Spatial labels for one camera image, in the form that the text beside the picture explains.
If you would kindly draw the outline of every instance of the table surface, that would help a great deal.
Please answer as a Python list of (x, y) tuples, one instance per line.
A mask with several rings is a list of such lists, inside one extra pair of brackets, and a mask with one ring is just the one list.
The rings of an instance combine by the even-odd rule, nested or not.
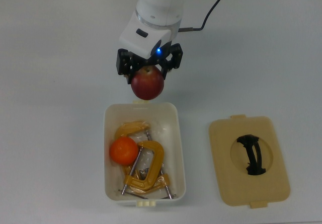
[[(156, 208), (104, 192), (103, 117), (136, 99), (115, 68), (137, 0), (0, 0), (1, 223), (322, 221), (322, 0), (222, 0), (152, 102), (179, 113), (187, 193)], [(198, 27), (216, 0), (188, 0)], [(275, 126), (291, 194), (267, 208), (220, 198), (208, 127), (230, 115)]]

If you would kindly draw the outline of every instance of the apple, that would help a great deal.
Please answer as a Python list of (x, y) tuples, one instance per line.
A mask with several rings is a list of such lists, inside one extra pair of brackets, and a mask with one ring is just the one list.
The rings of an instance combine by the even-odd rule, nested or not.
[(133, 92), (138, 98), (152, 100), (161, 94), (165, 80), (161, 71), (154, 65), (138, 70), (131, 81)]

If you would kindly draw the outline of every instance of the beige lid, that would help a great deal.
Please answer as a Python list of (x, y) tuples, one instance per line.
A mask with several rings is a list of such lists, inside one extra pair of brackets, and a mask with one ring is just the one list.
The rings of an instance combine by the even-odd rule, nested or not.
[[(260, 175), (248, 174), (250, 159), (244, 145), (237, 141), (250, 134), (258, 137), (262, 168), (266, 170)], [(238, 115), (217, 120), (209, 127), (209, 137), (220, 195), (226, 204), (258, 208), (287, 199), (289, 181), (269, 118)]]

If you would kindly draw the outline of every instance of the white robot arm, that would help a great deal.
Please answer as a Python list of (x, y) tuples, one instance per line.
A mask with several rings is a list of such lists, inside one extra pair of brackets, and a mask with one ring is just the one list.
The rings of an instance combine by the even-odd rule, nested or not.
[(178, 33), (186, 0), (138, 0), (130, 22), (120, 36), (128, 51), (149, 59)]
[(180, 26), (186, 0), (138, 0), (127, 27), (120, 36), (124, 49), (118, 50), (117, 71), (128, 84), (136, 71), (146, 65), (160, 65), (163, 78), (180, 66), (183, 52), (171, 45)]

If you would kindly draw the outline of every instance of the white plastic box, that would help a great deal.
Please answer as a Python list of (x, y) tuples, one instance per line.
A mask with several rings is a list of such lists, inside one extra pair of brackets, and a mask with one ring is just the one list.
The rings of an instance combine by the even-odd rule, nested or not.
[[(147, 195), (148, 200), (128, 194), (121, 195), (124, 173), (122, 167), (109, 157), (109, 147), (114, 133), (125, 122), (146, 121), (151, 125), (152, 139), (164, 148), (164, 172), (170, 178), (170, 190), (174, 199), (162, 199), (167, 196), (162, 188)], [(178, 113), (171, 103), (143, 103), (111, 105), (105, 112), (104, 124), (105, 192), (113, 201), (121, 205), (156, 206), (180, 200), (186, 192), (186, 180), (182, 154), (182, 144)]]

